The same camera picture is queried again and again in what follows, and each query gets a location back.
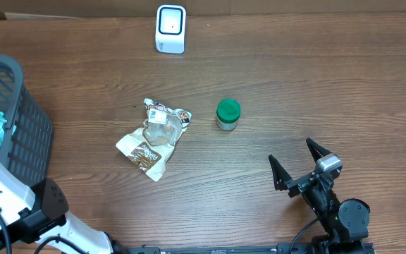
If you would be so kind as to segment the green lid jar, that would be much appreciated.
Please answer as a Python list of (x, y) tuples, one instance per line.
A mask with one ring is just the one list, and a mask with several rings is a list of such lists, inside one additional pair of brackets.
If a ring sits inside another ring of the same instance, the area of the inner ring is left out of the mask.
[(231, 131), (238, 125), (240, 104), (234, 99), (223, 99), (216, 109), (216, 123), (221, 130)]

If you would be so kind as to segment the brown white snack pouch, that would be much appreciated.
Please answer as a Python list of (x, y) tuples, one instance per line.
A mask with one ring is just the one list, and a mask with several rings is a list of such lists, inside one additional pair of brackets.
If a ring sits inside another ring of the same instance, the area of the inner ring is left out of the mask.
[(176, 144), (192, 120), (184, 109), (172, 109), (144, 99), (147, 118), (143, 127), (123, 136), (116, 147), (151, 180), (157, 182), (166, 170)]

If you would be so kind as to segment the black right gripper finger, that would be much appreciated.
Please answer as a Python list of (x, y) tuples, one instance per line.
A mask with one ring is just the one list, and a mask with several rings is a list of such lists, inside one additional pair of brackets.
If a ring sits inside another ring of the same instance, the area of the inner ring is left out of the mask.
[(293, 181), (290, 174), (281, 166), (279, 161), (273, 155), (269, 155), (269, 163), (273, 173), (273, 184), (275, 190), (288, 190), (288, 184)]
[(307, 147), (315, 162), (317, 162), (322, 157), (325, 157), (326, 155), (331, 154), (331, 151), (320, 146), (318, 143), (313, 141), (311, 138), (306, 139), (306, 144), (307, 144)]

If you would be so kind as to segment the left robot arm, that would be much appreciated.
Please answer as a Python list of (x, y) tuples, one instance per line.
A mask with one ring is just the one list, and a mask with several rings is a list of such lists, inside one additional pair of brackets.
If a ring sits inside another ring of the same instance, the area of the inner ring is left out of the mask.
[(15, 242), (51, 246), (62, 253), (127, 253), (103, 231), (77, 218), (65, 195), (51, 179), (32, 187), (14, 177), (0, 162), (0, 250), (11, 253)]

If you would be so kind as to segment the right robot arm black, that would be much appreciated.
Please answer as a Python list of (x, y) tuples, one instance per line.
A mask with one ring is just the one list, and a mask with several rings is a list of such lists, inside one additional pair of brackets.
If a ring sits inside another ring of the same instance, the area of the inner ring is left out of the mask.
[(334, 180), (340, 176), (343, 163), (331, 151), (311, 138), (306, 144), (315, 162), (314, 170), (293, 179), (279, 161), (269, 155), (274, 188), (288, 191), (290, 198), (301, 195), (316, 218), (294, 237), (291, 243), (279, 243), (278, 253), (374, 253), (368, 237), (370, 207), (360, 199), (339, 201), (333, 192)]

